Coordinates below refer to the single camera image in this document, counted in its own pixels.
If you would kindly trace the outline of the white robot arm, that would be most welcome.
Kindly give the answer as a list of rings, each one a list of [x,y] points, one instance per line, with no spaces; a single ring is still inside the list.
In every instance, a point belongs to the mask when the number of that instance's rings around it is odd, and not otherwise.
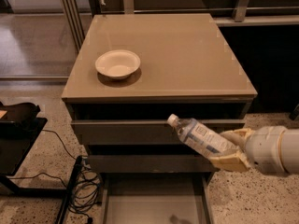
[[[237,146],[209,158],[219,169],[246,172],[256,169],[263,175],[299,174],[299,130],[265,126],[258,130],[242,128],[221,133]]]

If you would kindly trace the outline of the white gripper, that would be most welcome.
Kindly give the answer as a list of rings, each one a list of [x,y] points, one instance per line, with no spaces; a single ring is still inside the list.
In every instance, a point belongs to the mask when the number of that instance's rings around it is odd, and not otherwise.
[[[210,156],[209,161],[218,169],[229,172],[246,172],[250,163],[264,175],[282,175],[286,171],[279,156],[283,126],[266,126],[254,131],[250,128],[225,131],[221,136],[239,147]]]

